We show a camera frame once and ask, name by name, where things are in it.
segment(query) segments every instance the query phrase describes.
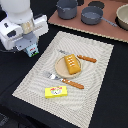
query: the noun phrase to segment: metal utensil blade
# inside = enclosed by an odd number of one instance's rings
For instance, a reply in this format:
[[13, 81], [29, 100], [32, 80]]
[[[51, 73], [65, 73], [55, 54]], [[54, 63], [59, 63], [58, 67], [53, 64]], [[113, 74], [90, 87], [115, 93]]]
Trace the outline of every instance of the metal utensil blade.
[[69, 53], [69, 52], [65, 52], [65, 51], [63, 51], [63, 50], [59, 50], [59, 49], [57, 49], [57, 51], [59, 51], [59, 52], [61, 52], [61, 53], [64, 53], [64, 54], [66, 54], [66, 55], [71, 55], [71, 53]]

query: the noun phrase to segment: black table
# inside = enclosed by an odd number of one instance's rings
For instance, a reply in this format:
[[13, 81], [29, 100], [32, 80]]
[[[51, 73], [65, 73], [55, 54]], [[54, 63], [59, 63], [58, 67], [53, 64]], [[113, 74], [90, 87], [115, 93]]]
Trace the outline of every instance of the black table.
[[[56, 3], [57, 0], [31, 0], [31, 9], [34, 15], [42, 13], [47, 15], [49, 19], [56, 10]], [[29, 58], [24, 52], [0, 52], [0, 105], [11, 111], [31, 117], [51, 128], [76, 127], [63, 119], [12, 96], [55, 35], [59, 31], [64, 31], [114, 45], [89, 128], [127, 128], [128, 44], [51, 24], [48, 24], [48, 26], [48, 33], [39, 39], [40, 53], [36, 56]]]

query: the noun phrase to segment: butter package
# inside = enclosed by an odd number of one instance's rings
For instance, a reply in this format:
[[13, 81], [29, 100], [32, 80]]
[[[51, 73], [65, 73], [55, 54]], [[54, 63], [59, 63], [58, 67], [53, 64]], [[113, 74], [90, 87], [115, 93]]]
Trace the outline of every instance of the butter package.
[[54, 97], [61, 97], [61, 96], [67, 96], [66, 86], [45, 88], [45, 98], [54, 98]]
[[64, 57], [68, 72], [70, 75], [75, 74], [81, 71], [81, 68], [77, 62], [77, 59], [74, 54], [68, 55]]

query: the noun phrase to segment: knife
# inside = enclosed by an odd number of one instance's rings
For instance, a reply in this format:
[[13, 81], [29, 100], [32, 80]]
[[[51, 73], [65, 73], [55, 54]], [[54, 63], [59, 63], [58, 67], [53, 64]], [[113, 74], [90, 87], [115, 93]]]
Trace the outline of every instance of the knife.
[[[59, 52], [61, 52], [61, 53], [64, 53], [64, 54], [66, 54], [66, 55], [71, 55], [71, 54], [72, 54], [72, 53], [65, 52], [65, 51], [59, 50], [59, 49], [57, 49], [57, 51], [59, 51]], [[93, 62], [93, 63], [95, 63], [95, 62], [97, 61], [96, 59], [93, 59], [93, 58], [90, 58], [90, 57], [86, 57], [86, 56], [82, 56], [82, 55], [77, 55], [77, 57], [78, 57], [79, 59], [83, 59], [83, 60], [90, 61], [90, 62]]]

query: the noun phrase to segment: wooden fork handle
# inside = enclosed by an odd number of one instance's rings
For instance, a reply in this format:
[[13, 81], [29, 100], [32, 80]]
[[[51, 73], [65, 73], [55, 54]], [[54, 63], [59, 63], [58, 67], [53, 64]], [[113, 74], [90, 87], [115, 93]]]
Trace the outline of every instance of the wooden fork handle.
[[75, 83], [75, 82], [72, 82], [72, 81], [67, 80], [67, 79], [63, 79], [62, 82], [66, 83], [66, 84], [69, 84], [71, 86], [74, 86], [76, 88], [79, 88], [79, 89], [84, 89], [84, 86], [83, 85], [78, 84], [78, 83]]
[[93, 63], [95, 63], [95, 62], [97, 61], [96, 59], [89, 58], [89, 57], [82, 56], [82, 55], [77, 55], [77, 57], [78, 57], [79, 59], [87, 60], [87, 61], [90, 61], [90, 62], [93, 62]]

